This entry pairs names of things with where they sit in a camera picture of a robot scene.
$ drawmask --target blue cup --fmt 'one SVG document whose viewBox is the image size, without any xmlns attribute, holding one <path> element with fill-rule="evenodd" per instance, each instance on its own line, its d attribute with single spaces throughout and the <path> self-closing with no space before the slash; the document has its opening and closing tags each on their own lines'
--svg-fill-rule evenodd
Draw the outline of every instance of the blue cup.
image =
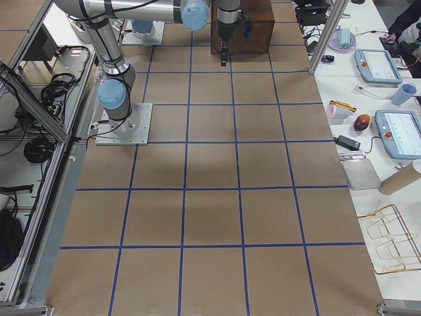
<svg viewBox="0 0 421 316">
<path fill-rule="evenodd" d="M 410 97 L 414 96 L 415 93 L 416 88 L 413 84 L 403 84 L 392 97 L 392 104 L 401 105 L 402 103 L 408 101 Z"/>
</svg>

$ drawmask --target floor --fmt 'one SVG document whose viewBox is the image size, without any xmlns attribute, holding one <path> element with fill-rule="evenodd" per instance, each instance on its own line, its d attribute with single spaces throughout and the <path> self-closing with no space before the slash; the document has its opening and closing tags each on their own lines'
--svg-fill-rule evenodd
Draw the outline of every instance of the floor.
<svg viewBox="0 0 421 316">
<path fill-rule="evenodd" d="M 10 65 L 12 57 L 28 35 L 45 0 L 2 0 L 0 11 L 0 60 Z"/>
<path fill-rule="evenodd" d="M 55 315 L 377 315 L 382 299 L 291 3 L 221 68 L 208 25 L 125 48 L 148 146 L 89 145 Z"/>
</svg>

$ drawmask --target robotic arm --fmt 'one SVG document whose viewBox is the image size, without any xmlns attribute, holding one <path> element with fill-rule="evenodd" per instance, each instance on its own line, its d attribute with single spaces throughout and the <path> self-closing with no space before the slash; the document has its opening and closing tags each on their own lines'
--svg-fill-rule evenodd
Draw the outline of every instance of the robotic arm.
<svg viewBox="0 0 421 316">
<path fill-rule="evenodd" d="M 124 58 L 109 23 L 110 18 L 132 18 L 140 22 L 183 23 L 197 31 L 206 26 L 212 0 L 54 0 L 66 14 L 80 19 L 103 64 L 105 82 L 98 89 L 110 126 L 126 133 L 137 128 L 130 92 L 136 77 L 133 66 Z M 230 40 L 241 24 L 240 0 L 218 2 L 218 35 L 222 38 L 221 65 L 226 65 Z"/>
</svg>

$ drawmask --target white cup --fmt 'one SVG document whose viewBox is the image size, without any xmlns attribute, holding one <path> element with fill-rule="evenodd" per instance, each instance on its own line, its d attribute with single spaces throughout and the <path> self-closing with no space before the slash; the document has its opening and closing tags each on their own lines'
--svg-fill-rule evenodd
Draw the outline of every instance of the white cup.
<svg viewBox="0 0 421 316">
<path fill-rule="evenodd" d="M 326 116 L 328 119 L 346 119 L 349 115 L 353 114 L 350 110 L 340 107 L 339 105 L 329 104 L 326 109 Z"/>
</svg>

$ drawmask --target person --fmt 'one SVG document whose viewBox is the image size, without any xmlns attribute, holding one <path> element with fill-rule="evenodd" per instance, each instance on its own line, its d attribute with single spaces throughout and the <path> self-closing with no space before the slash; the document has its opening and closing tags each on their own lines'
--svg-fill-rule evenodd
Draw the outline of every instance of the person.
<svg viewBox="0 0 421 316">
<path fill-rule="evenodd" d="M 389 27 L 389 36 L 383 39 L 385 44 L 396 44 L 398 51 L 394 51 L 396 45 L 384 45 L 385 49 L 392 48 L 389 52 L 401 56 L 408 65 L 408 69 L 414 78 L 421 78 L 421 49 L 417 38 L 420 30 L 416 25 L 421 22 L 421 0 L 415 0 L 407 10 L 399 15 Z"/>
<path fill-rule="evenodd" d="M 389 34 L 398 43 L 414 43 L 419 35 L 416 24 L 421 22 L 421 0 L 415 0 L 389 27 Z"/>
</svg>

